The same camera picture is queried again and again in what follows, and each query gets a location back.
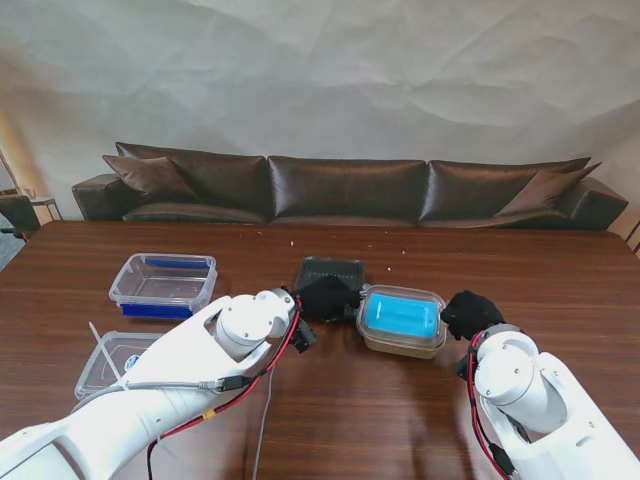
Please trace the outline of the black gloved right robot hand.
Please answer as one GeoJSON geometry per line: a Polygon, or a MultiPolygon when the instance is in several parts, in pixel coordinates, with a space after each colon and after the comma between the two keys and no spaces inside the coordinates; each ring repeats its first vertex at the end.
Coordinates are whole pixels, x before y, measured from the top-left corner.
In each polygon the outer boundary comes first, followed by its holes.
{"type": "Polygon", "coordinates": [[[440,314],[456,340],[471,341],[479,332],[503,324],[503,315],[488,298],[469,290],[456,293],[440,314]]]}

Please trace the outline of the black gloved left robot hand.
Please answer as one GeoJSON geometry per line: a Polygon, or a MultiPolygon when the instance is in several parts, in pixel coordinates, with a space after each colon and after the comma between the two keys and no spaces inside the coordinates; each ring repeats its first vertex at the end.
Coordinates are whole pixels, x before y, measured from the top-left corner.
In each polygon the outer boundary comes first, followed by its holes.
{"type": "Polygon", "coordinates": [[[295,290],[305,320],[332,322],[349,318],[361,303],[360,291],[350,288],[336,276],[324,276],[295,290]]]}

